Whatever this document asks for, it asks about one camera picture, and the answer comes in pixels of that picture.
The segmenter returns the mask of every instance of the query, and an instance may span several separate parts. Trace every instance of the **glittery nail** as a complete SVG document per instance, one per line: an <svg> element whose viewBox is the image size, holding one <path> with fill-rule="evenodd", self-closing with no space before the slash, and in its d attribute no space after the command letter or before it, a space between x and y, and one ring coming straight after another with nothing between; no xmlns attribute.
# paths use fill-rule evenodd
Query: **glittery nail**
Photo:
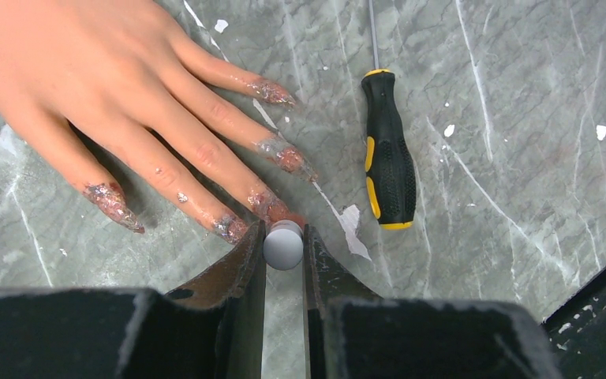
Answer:
<svg viewBox="0 0 606 379"><path fill-rule="evenodd" d="M266 103L271 104L285 104L290 107L296 105L292 95L288 93L280 84L270 81L265 78L260 78L253 83L247 84L258 96L260 96Z"/></svg>
<svg viewBox="0 0 606 379"><path fill-rule="evenodd" d="M292 144L281 137L268 138L256 143L256 152L274 162L284 171L309 182L317 180L310 162Z"/></svg>
<svg viewBox="0 0 606 379"><path fill-rule="evenodd" d="M284 201L269 189L251 194L247 201L252 205L252 212L266 221L269 226L280 220L286 220L291 215Z"/></svg>
<svg viewBox="0 0 606 379"><path fill-rule="evenodd" d="M136 214L126 206L124 193L119 184L90 185L85 187L82 194L114 222L136 233L145 232L145 228L138 222Z"/></svg>
<svg viewBox="0 0 606 379"><path fill-rule="evenodd" d="M231 245L235 245L247 232L247 224L236 216L226 215L214 222L214 232Z"/></svg>

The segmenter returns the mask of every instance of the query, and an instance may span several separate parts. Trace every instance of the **gray marble table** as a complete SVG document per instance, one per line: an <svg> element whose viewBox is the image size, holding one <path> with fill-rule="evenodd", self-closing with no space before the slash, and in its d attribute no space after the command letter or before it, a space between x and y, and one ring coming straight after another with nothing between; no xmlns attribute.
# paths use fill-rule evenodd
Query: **gray marble table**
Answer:
<svg viewBox="0 0 606 379"><path fill-rule="evenodd" d="M286 111L221 92L306 152L320 191L238 152L380 294L507 300L541 319L606 265L606 0L376 0L417 169L407 231L382 231L365 190L365 2L165 7L213 54L296 94ZM112 224L0 118L0 287L166 291L230 249L110 167L146 235ZM267 278L264 377L304 377L301 270Z"/></svg>

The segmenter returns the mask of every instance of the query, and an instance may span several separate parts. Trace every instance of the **fingernail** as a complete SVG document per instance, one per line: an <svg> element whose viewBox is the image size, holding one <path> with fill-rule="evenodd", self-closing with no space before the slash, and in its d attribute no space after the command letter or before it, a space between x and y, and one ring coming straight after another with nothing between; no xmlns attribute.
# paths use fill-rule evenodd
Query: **fingernail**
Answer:
<svg viewBox="0 0 606 379"><path fill-rule="evenodd" d="M270 81L262 77L259 80L247 85L266 103L284 104L290 107L296 105L296 101L294 101L292 95L290 95L283 86L275 83L274 81Z"/></svg>
<svg viewBox="0 0 606 379"><path fill-rule="evenodd" d="M115 223L134 233L145 233L145 228L138 222L136 214L126 206L124 192L119 184L101 183L87 186L82 194Z"/></svg>
<svg viewBox="0 0 606 379"><path fill-rule="evenodd" d="M268 138L256 143L260 156L274 162L284 171L309 182L317 180L317 173L310 162L292 144L281 137Z"/></svg>
<svg viewBox="0 0 606 379"><path fill-rule="evenodd" d="M280 220L290 220L295 216L272 191L266 189L253 193L247 201L252 205L252 212L264 220L268 226Z"/></svg>
<svg viewBox="0 0 606 379"><path fill-rule="evenodd" d="M247 233L247 224L235 215L226 215L214 222L214 232L231 245L235 245Z"/></svg>

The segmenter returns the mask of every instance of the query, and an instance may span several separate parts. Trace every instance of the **screwdriver shaft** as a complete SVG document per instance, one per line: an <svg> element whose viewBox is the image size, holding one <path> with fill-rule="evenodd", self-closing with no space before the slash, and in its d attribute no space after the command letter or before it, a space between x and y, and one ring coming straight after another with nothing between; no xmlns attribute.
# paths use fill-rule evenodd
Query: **screwdriver shaft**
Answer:
<svg viewBox="0 0 606 379"><path fill-rule="evenodd" d="M368 12L370 13L370 34L372 35L372 60L375 69L380 67L380 59L377 58L377 33L375 31L375 11L372 9L372 0L368 0Z"/></svg>

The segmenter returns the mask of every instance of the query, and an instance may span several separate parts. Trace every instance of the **screwdriver handle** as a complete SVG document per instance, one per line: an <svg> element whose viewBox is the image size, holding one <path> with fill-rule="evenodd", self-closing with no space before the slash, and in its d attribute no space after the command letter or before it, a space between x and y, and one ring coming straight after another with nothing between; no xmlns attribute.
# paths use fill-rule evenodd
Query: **screwdriver handle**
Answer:
<svg viewBox="0 0 606 379"><path fill-rule="evenodd" d="M412 226L417 202L412 156L394 101L395 82L396 76L388 69L374 69L361 81L368 103L368 197L377 222L389 230Z"/></svg>

